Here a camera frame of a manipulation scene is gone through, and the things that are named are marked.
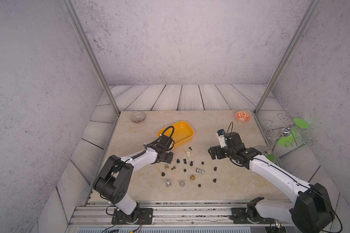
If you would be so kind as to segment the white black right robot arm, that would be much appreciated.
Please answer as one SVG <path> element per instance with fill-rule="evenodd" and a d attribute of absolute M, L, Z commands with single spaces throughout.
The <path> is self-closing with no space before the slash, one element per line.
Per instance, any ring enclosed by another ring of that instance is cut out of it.
<path fill-rule="evenodd" d="M 338 219 L 327 189 L 310 184 L 272 163 L 259 150 L 246 148 L 236 132 L 216 133 L 219 145 L 209 148 L 213 160 L 228 158 L 234 165 L 264 177 L 283 192 L 289 201 L 272 201 L 257 197 L 247 204 L 247 219 L 256 224 L 270 218 L 294 224 L 303 233 L 319 233 Z"/>

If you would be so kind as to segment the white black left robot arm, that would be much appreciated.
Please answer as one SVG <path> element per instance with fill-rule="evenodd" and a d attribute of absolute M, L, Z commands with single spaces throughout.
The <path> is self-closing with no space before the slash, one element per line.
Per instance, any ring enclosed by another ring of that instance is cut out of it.
<path fill-rule="evenodd" d="M 171 137 L 160 136 L 152 143 L 145 144 L 144 149 L 137 153 L 124 157 L 110 156 L 97 175 L 93 189 L 126 216 L 136 217 L 139 204 L 127 194 L 132 175 L 150 164 L 170 164 L 174 145 L 175 141 Z"/>

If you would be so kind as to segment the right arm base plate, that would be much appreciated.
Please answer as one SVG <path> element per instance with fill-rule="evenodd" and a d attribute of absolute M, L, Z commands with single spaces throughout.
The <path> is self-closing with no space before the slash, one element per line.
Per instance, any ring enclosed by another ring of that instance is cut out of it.
<path fill-rule="evenodd" d="M 231 215 L 228 217 L 234 224 L 273 224 L 275 220 L 263 218 L 258 214 L 251 213 L 247 207 L 231 208 Z"/>

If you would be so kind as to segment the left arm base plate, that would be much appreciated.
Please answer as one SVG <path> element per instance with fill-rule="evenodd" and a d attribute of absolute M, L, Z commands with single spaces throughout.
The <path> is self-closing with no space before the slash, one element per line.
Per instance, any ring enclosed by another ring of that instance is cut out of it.
<path fill-rule="evenodd" d="M 111 224 L 113 225 L 151 225 L 153 221 L 153 208 L 136 208 L 130 215 L 122 210 L 114 210 Z"/>

